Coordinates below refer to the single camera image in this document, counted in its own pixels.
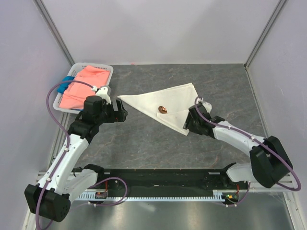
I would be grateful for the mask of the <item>white cloth napkin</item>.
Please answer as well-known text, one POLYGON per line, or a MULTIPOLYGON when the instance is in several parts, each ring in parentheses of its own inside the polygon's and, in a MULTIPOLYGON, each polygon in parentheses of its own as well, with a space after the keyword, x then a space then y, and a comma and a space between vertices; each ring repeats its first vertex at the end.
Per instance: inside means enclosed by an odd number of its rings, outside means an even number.
POLYGON ((189 131, 183 127, 189 108, 194 105, 197 96, 194 85, 188 83, 139 95, 120 95, 118 98, 150 118, 186 136, 189 131), (165 107, 167 114, 160 113, 159 106, 165 107))

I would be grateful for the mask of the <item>copper spoon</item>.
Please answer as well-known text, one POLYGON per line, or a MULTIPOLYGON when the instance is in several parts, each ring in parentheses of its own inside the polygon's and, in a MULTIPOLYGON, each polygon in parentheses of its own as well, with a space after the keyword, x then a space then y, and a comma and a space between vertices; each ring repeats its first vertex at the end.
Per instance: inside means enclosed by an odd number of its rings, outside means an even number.
POLYGON ((158 107, 158 111, 162 114, 167 114, 167 109, 163 106, 159 106, 158 107))

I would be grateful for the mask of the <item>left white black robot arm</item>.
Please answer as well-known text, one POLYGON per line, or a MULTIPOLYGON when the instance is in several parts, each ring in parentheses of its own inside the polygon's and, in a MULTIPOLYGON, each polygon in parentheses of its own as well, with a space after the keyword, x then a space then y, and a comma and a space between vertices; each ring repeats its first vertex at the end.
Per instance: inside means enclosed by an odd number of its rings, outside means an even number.
POLYGON ((116 99, 117 110, 113 104, 100 96, 89 96, 84 108, 70 124, 67 137, 56 159, 36 185, 29 184, 25 198, 35 218, 44 217, 61 222, 67 216, 71 204, 86 189, 101 188, 105 184, 103 168, 89 164, 71 181, 68 180, 77 160, 87 149, 102 124, 124 122, 128 112, 122 100, 116 99))

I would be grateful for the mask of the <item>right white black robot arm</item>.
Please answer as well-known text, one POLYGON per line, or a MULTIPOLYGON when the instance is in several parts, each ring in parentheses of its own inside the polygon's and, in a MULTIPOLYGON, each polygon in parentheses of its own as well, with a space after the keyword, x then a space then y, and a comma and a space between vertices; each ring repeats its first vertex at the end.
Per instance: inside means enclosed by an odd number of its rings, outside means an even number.
POLYGON ((211 117, 200 103, 189 108, 184 128, 223 141, 250 157, 249 163, 232 163, 226 167, 226 173, 219 180, 224 188, 229 189, 237 182, 251 180, 271 188, 293 170, 278 138, 254 136, 219 116, 211 117))

